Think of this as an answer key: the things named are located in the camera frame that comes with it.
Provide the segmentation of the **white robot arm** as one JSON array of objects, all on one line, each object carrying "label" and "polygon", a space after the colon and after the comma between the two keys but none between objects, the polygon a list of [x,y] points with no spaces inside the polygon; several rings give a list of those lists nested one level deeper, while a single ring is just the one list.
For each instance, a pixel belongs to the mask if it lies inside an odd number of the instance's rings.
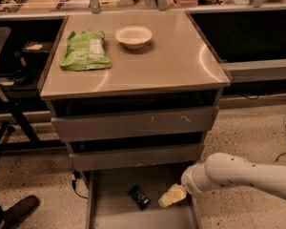
[{"label": "white robot arm", "polygon": [[239,156],[215,153],[203,163],[189,166],[180,183],[175,183],[158,203],[168,207],[187,195],[236,186],[250,186],[286,199],[286,166],[257,164]]}]

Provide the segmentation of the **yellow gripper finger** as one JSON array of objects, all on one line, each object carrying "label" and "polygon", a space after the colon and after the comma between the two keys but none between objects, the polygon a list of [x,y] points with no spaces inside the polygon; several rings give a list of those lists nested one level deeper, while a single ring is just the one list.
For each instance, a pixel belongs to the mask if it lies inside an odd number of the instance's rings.
[{"label": "yellow gripper finger", "polygon": [[171,206],[183,200],[187,196],[187,192],[182,185],[174,184],[162,197],[158,200],[158,204],[162,208]]}]

